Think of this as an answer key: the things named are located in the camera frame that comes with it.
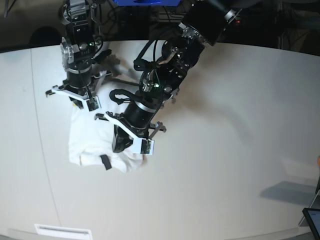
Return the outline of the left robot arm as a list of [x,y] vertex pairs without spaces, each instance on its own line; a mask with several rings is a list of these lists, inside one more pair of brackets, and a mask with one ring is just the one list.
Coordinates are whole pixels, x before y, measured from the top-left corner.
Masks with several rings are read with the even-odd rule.
[[153,118],[179,91],[206,46],[214,46],[239,13],[222,0],[198,0],[181,20],[178,34],[163,43],[159,58],[143,58],[156,38],[144,46],[133,62],[134,69],[142,73],[138,90],[114,89],[109,93],[113,102],[127,104],[122,113],[104,115],[114,125],[113,152],[131,148],[136,154],[153,153],[155,134],[166,131],[163,123],[152,123]]

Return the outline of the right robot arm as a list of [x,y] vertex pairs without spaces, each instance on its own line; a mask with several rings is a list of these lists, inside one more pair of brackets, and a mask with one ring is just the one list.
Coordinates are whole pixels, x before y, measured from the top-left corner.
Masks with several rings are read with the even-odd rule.
[[86,99],[92,98],[92,65],[104,43],[102,20],[97,18],[104,3],[104,0],[64,0],[58,12],[65,26],[60,47],[66,80],[60,89]]

